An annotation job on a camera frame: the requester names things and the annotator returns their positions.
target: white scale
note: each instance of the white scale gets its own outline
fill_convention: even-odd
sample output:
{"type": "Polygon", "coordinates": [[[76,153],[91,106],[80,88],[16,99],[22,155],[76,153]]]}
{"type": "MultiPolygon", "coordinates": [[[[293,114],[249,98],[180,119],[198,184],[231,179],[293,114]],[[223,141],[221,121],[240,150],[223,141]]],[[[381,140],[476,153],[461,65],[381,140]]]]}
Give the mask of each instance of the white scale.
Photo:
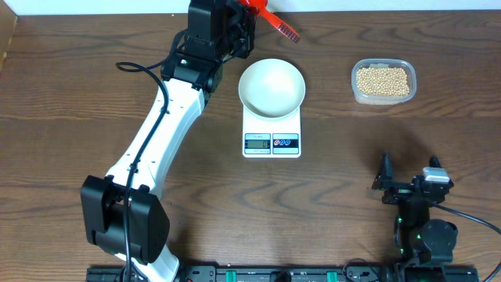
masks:
{"type": "Polygon", "coordinates": [[[299,70],[283,60],[261,60],[243,72],[238,88],[243,156],[301,156],[300,105],[306,85],[299,70]]]}
{"type": "Polygon", "coordinates": [[[301,156],[301,110],[280,121],[263,121],[244,107],[242,141],[244,157],[301,156]]]}

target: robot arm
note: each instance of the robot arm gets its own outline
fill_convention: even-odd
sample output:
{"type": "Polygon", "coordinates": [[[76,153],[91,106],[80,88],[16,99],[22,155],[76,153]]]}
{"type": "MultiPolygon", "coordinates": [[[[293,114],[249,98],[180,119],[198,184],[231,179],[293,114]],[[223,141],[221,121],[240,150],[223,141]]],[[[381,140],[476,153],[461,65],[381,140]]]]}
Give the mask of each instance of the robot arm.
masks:
{"type": "MultiPolygon", "coordinates": [[[[191,83],[177,79],[163,81],[163,83],[169,93],[168,114],[160,122],[148,147],[142,154],[138,171],[132,180],[132,189],[139,189],[141,185],[148,186],[149,193],[159,199],[162,196],[167,170],[171,166],[175,153],[178,151],[188,128],[202,114],[205,107],[204,91],[193,89],[191,83]]],[[[129,166],[153,127],[163,105],[164,97],[161,90],[158,89],[151,111],[131,146],[106,174],[114,176],[114,183],[125,186],[129,166]]]]}
{"type": "Polygon", "coordinates": [[[218,87],[228,57],[247,58],[254,48],[256,16],[239,2],[192,0],[188,18],[184,43],[161,64],[163,81],[157,83],[167,90],[167,110],[159,89],[125,154],[104,179],[90,175],[81,188],[88,242],[125,259],[124,215],[128,215],[130,258],[150,281],[172,282],[179,266],[165,245],[170,222],[160,204],[175,153],[218,87]],[[142,146],[144,151],[138,154],[142,146]],[[131,168],[136,156],[140,162],[131,168]],[[128,186],[130,169],[135,172],[128,186]]]}
{"type": "MultiPolygon", "coordinates": [[[[164,81],[169,93],[168,114],[162,118],[132,181],[129,206],[131,254],[135,267],[150,281],[172,282],[179,260],[167,246],[169,221],[160,198],[167,170],[191,124],[204,109],[204,91],[192,84],[171,79],[164,81]]],[[[81,189],[85,228],[89,243],[125,260],[123,212],[119,204],[124,195],[130,164],[161,114],[164,96],[158,90],[153,107],[120,160],[105,179],[89,176],[81,189]]]]}

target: black cable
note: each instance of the black cable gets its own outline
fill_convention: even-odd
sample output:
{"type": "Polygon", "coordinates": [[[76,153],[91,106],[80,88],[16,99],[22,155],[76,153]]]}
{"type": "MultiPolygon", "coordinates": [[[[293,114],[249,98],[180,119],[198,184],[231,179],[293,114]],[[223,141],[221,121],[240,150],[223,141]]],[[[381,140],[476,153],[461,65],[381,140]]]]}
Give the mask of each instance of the black cable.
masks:
{"type": "MultiPolygon", "coordinates": [[[[124,282],[124,275],[125,275],[125,268],[126,266],[122,267],[122,270],[120,273],[115,277],[114,282],[124,282]]],[[[132,264],[132,276],[137,276],[141,278],[141,280],[148,281],[148,277],[144,276],[136,267],[134,264],[132,264]]]]}
{"type": "Polygon", "coordinates": [[[365,259],[363,259],[363,258],[354,258],[354,259],[352,258],[352,259],[350,259],[350,260],[349,260],[349,261],[348,261],[348,262],[347,262],[347,263],[343,266],[343,269],[341,270],[341,273],[344,275],[344,277],[346,278],[346,280],[348,280],[348,281],[350,281],[350,282],[354,282],[354,281],[353,281],[352,279],[350,279],[350,278],[348,277],[348,275],[346,274],[346,268],[347,268],[347,267],[348,267],[348,265],[350,265],[352,262],[357,261],[357,260],[358,260],[358,261],[361,261],[361,262],[363,262],[363,263],[365,263],[365,264],[367,264],[367,266],[370,268],[370,270],[371,270],[374,274],[376,274],[377,279],[372,280],[372,281],[369,281],[369,282],[377,282],[377,281],[379,281],[379,280],[380,280],[380,277],[379,277],[379,272],[377,272],[377,271],[376,271],[376,270],[375,270],[375,269],[374,269],[374,268],[370,265],[370,263],[368,263],[368,262],[367,262],[365,259]]]}
{"type": "Polygon", "coordinates": [[[164,106],[160,110],[160,115],[158,116],[157,121],[155,121],[155,124],[151,128],[150,132],[148,133],[148,136],[144,139],[144,142],[142,143],[141,147],[138,150],[138,153],[135,155],[134,161],[131,163],[129,172],[128,172],[128,177],[127,177],[127,183],[125,184],[125,193],[124,193],[124,238],[125,238],[125,265],[126,265],[126,281],[129,282],[131,280],[131,268],[132,268],[132,258],[131,258],[131,238],[130,238],[130,227],[129,227],[129,220],[128,220],[128,198],[130,197],[131,193],[131,186],[132,186],[132,179],[134,178],[134,174],[137,170],[138,163],[141,161],[141,156],[144,150],[146,149],[146,146],[148,146],[148,142],[151,140],[151,137],[157,130],[158,126],[160,125],[160,122],[162,121],[162,118],[164,115],[167,113],[167,108],[168,108],[168,103],[169,103],[169,98],[168,98],[168,93],[167,89],[165,88],[165,85],[162,83],[162,81],[153,73],[151,70],[148,70],[146,67],[143,67],[141,65],[138,65],[137,63],[131,63],[131,62],[119,62],[115,64],[118,68],[121,66],[129,66],[129,67],[135,67],[141,71],[146,72],[160,87],[160,90],[162,91],[162,94],[164,95],[164,106]]]}
{"type": "Polygon", "coordinates": [[[238,56],[242,55],[243,51],[245,50],[243,47],[244,47],[244,45],[241,45],[240,48],[238,50],[236,50],[235,53],[233,53],[233,56],[231,56],[231,58],[222,61],[222,63],[228,63],[230,60],[233,60],[233,59],[237,58],[238,56]]]}
{"type": "MultiPolygon", "coordinates": [[[[444,207],[444,206],[441,206],[440,204],[435,204],[433,201],[430,201],[427,199],[427,203],[431,206],[431,207],[435,207],[435,208],[439,208],[441,209],[442,211],[446,211],[446,212],[450,212],[454,215],[458,215],[458,216],[461,216],[461,217],[464,217],[465,219],[469,219],[469,220],[473,220],[475,221],[476,223],[480,223],[482,225],[485,225],[487,226],[488,228],[496,231],[499,235],[501,235],[501,230],[492,225],[491,223],[489,222],[486,222],[485,220],[483,219],[479,219],[477,217],[474,217],[472,215],[467,215],[465,213],[462,213],[461,211],[457,211],[457,210],[454,210],[454,209],[451,209],[451,208],[447,208],[447,207],[444,207]]],[[[489,274],[487,276],[487,278],[485,278],[484,282],[489,282],[490,280],[492,280],[492,278],[494,278],[494,276],[501,270],[501,262],[499,262],[498,266],[495,267],[495,269],[492,271],[491,274],[489,274]]]]}
{"type": "MultiPolygon", "coordinates": [[[[169,56],[172,55],[176,50],[180,50],[182,49],[184,46],[185,46],[185,43],[181,44],[181,46],[178,47],[179,45],[179,42],[181,41],[182,37],[185,35],[186,33],[186,30],[184,31],[180,31],[178,32],[175,36],[174,36],[174,39],[172,40],[172,45],[171,45],[171,51],[169,52],[169,56]]],[[[151,66],[148,66],[148,67],[145,67],[146,69],[148,70],[152,70],[154,68],[157,68],[159,66],[162,65],[162,63],[165,62],[165,60],[161,60],[160,62],[158,63],[155,63],[151,66]]],[[[125,72],[141,72],[141,71],[144,71],[142,69],[139,69],[139,68],[133,68],[133,69],[130,69],[130,68],[125,68],[125,67],[122,67],[122,66],[118,66],[117,65],[117,68],[120,70],[120,71],[125,71],[125,72]]]]}

